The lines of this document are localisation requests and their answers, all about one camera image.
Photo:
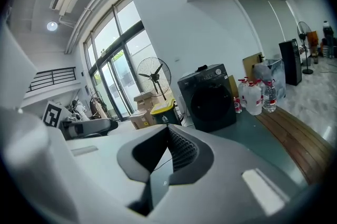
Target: washing machine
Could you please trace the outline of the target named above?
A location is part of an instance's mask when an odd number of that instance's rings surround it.
[[[178,81],[197,130],[211,132],[236,122],[230,82],[223,64],[205,66]]]

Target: ceiling light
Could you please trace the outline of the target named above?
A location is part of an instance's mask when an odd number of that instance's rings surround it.
[[[57,27],[58,27],[58,25],[57,25],[56,22],[51,21],[51,22],[47,23],[47,29],[49,31],[55,31],[57,29]]]

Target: yellow bin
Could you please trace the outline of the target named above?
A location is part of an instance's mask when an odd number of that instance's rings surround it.
[[[174,107],[174,98],[168,99],[164,103],[154,105],[150,114],[156,124],[181,125],[177,111]]]

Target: washing machine door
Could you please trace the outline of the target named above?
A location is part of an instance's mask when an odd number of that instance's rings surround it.
[[[223,85],[199,88],[191,98],[192,113],[205,122],[223,118],[230,107],[231,94]]]

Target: wooden floor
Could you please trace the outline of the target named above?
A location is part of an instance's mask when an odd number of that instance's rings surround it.
[[[320,135],[280,107],[272,113],[263,109],[256,118],[282,143],[308,184],[320,181],[333,153]]]

